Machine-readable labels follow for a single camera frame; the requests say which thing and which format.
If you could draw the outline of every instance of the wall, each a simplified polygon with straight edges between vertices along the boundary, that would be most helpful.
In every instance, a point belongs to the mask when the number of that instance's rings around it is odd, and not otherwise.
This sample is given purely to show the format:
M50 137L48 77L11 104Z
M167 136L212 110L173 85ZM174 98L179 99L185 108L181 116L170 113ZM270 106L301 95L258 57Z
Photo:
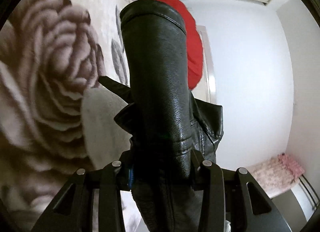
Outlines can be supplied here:
M300 0L278 11L292 60L295 106L287 152L320 194L320 29Z
M276 12L241 0L183 2L209 36L225 132L217 163L237 169L284 152L292 120L293 77Z

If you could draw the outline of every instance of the black leather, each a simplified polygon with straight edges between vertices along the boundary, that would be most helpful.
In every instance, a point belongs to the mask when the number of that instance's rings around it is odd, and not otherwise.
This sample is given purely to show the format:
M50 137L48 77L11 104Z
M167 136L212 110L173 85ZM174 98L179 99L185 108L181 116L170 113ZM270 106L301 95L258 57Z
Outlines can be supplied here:
M99 82L128 103L115 117L132 134L132 195L150 232L197 231L202 192L190 186L190 152L215 162L222 107L188 90L186 32L165 3L138 0L120 14L131 88Z

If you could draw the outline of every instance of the metal bolt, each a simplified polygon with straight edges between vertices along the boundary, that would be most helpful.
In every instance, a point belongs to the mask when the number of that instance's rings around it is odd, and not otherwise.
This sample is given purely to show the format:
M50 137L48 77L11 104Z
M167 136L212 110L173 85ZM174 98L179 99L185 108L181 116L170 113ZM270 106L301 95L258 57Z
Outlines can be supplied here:
M121 166L121 161L115 160L114 162L112 162L112 166L113 167L120 167Z
M77 170L77 174L78 174L78 175L83 175L83 174L85 174L85 169L78 169L78 170Z
M202 164L206 167L210 167L212 165L212 162L206 159L202 162Z
M239 168L239 172L241 173L241 174L247 174L248 173L248 170L246 169L246 168Z

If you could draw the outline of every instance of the pink fluffy cloth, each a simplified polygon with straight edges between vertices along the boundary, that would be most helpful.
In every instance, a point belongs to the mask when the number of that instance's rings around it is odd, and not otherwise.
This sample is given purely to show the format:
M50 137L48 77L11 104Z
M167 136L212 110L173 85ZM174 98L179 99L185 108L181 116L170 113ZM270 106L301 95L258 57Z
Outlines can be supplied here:
M293 175L294 179L299 178L305 170L295 161L291 155L285 153L278 155L279 162L284 165Z

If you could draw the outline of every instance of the red hat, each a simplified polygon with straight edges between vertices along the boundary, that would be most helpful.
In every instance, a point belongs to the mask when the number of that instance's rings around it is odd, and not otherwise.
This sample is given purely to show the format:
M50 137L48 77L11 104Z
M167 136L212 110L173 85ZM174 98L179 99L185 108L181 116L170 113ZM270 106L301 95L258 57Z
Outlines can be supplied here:
M202 77L203 48L196 30L196 21L180 0L158 0L177 10L184 20L187 32L188 86L192 90Z

